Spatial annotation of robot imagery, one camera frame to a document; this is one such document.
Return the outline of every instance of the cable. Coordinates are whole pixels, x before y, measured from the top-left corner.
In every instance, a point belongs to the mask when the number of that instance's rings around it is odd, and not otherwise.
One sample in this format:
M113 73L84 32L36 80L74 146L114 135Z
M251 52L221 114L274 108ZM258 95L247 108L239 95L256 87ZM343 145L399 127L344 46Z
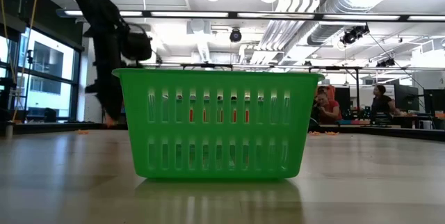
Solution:
M34 18L35 18L35 10L37 8L37 0L34 0L34 4L33 4L33 12L31 14L31 21L29 22L29 34L28 34L28 42L26 43L26 50L28 51L29 48L29 42L31 39L31 32L33 30L33 26L34 26ZM20 79L20 87L19 87L19 93L17 98L19 98L20 101L20 95L22 94L22 84L23 84L23 75L25 73L25 63L26 63L26 57L23 58L23 63L22 63L22 78ZM18 110L18 106L15 106L15 110L14 110L14 116L13 116L13 122L15 120L15 116L17 116L17 110Z
M383 52L386 54L386 55L388 55L388 57L390 57L390 58L392 58L392 56L390 55L390 54L388 54L388 52L382 47L382 45L369 33L369 36L371 37L371 38L373 38L373 40L375 41L375 43L377 43L377 45L383 50ZM417 83L417 85L419 85L423 90L425 90L425 88L419 83L419 82L417 82L416 81L416 79L414 79L413 77L412 77L412 74L410 74L409 72L406 72L406 70L404 70L403 69L403 67L402 66L400 66L397 62L396 62L396 60L394 60L394 63L395 64L397 64L397 66L402 70L402 71L404 71L410 78L411 78L411 80L413 80L415 83Z

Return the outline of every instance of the person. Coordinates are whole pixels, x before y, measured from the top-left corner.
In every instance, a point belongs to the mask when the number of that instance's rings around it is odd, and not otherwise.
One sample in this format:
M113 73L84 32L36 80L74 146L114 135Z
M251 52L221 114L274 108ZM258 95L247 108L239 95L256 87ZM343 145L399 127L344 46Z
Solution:
M374 99L371 106L371 118L375 118L378 113L384 113L389 115L390 113L394 115L400 115L401 112L396 108L396 103L393 99L386 96L387 89L384 85L375 85L374 87Z
M328 99L326 93L317 95L317 106L319 110L319 122L321 124L334 124L341 120L340 105L333 99Z

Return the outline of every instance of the basket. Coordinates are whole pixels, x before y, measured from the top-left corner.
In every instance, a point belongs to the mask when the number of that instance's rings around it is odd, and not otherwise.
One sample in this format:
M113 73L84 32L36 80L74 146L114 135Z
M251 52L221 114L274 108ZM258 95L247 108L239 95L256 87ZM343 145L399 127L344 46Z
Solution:
M320 74L115 70L136 173L287 178L300 170Z

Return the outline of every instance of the white ceiling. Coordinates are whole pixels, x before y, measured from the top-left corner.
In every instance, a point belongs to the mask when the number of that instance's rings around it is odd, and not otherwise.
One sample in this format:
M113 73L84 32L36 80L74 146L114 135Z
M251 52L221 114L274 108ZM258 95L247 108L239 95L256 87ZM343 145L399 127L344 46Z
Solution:
M59 6L67 9L77 9L74 0L52 0ZM144 0L111 0L123 10L144 9ZM264 3L261 0L219 0L211 2L207 0L145 0L147 10L248 10L248 11L271 11L277 4ZM372 13L444 13L445 0L384 0L372 9ZM143 19L134 20L144 23ZM146 19L145 23L151 24L164 43L165 49L160 55L165 56L190 56L191 52L197 51L196 42L188 40L186 35L187 20L168 19ZM266 30L269 21L233 21L233 20L213 20L212 25L223 25L229 27L240 27L246 40L261 39L262 33ZM380 42L382 47L389 51L403 45L407 51L398 53L399 58L407 58L410 55L410 48L418 45L407 45L409 40L398 43L395 39L400 35L417 35L421 37L429 35L445 35L445 24L411 24L411 23L370 23L371 34ZM218 32L209 42L210 51L238 52L240 44L232 44L228 39L228 33ZM345 57L348 59L368 59L381 54L383 50L377 46L370 38L362 39L359 44L353 45L346 51L340 51L335 47L324 47L315 54L325 59L326 63L336 63Z

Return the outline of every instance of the red shirt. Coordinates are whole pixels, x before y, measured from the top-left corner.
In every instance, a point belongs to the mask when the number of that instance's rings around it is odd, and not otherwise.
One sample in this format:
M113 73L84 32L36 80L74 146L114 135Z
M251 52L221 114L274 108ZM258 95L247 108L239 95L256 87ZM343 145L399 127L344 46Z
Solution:
M334 107L338 106L340 108L340 105L338 102L330 99L329 104L324 106L326 112L332 113L334 111ZM336 119L332 119L331 117L327 117L326 115L323 115L320 113L320 123L321 124L334 124L337 120L341 120L341 112L339 112Z

